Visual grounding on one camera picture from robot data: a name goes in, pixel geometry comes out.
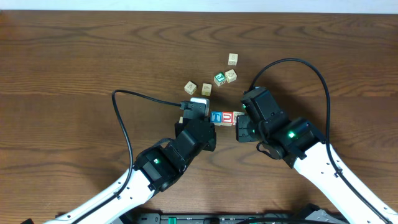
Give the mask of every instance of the wood grain surface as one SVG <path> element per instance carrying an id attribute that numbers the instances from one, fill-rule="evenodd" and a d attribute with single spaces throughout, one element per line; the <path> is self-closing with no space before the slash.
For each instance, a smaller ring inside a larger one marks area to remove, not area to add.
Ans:
<path id="1" fill-rule="evenodd" d="M 227 65 L 228 54 L 238 65 Z M 0 15 L 0 223 L 40 223 L 68 212 L 128 168 L 111 92 L 179 102 L 191 80 L 213 83 L 212 110 L 241 111 L 239 99 L 265 65 L 286 57 L 313 63 L 331 94 L 331 142 L 346 164 L 398 210 L 398 16 L 176 12 L 3 11 Z M 325 96 L 307 67 L 280 64 L 257 83 L 291 118 L 322 131 Z M 174 137 L 182 112 L 118 95 L 134 157 Z M 336 208 L 283 161 L 239 144 L 216 127 L 215 152 L 144 207 L 165 213 Z"/>

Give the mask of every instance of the wooden table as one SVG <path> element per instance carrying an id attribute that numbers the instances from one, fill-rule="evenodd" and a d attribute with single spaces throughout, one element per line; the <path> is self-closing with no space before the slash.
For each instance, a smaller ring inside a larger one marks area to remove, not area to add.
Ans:
<path id="1" fill-rule="evenodd" d="M 227 65 L 228 54 L 238 65 Z M 0 16 L 0 222 L 37 223 L 68 212 L 113 183 L 129 164 L 111 92 L 190 99 L 189 81 L 213 83 L 212 110 L 241 111 L 255 74 L 299 57 L 324 75 L 331 94 L 331 142 L 358 177 L 398 210 L 398 16 L 175 12 L 3 11 Z M 325 96 L 317 76 L 289 62 L 266 86 L 291 118 L 322 131 Z M 134 156 L 174 137 L 182 111 L 134 96 L 118 103 Z M 144 206 L 165 213 L 336 208 L 283 161 L 217 127 L 215 152 Z"/>

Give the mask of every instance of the white backdrop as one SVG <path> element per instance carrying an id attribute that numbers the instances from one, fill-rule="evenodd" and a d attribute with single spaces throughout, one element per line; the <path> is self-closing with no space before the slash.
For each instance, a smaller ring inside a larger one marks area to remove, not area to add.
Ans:
<path id="1" fill-rule="evenodd" d="M 0 0 L 0 9 L 397 14 L 398 0 Z"/>

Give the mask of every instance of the white wall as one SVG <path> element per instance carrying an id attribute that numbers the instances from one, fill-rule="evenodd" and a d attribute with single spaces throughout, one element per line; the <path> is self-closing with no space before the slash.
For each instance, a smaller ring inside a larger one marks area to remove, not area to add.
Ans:
<path id="1" fill-rule="evenodd" d="M 398 13 L 398 0 L 0 0 L 0 9 Z"/>

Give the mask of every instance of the green light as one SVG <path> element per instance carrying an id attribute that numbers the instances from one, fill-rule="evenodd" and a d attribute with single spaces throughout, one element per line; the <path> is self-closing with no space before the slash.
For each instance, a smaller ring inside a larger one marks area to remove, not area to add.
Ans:
<path id="1" fill-rule="evenodd" d="M 290 138 L 296 136 L 296 134 L 294 134 L 293 131 L 289 132 L 288 135 L 289 135 Z"/>

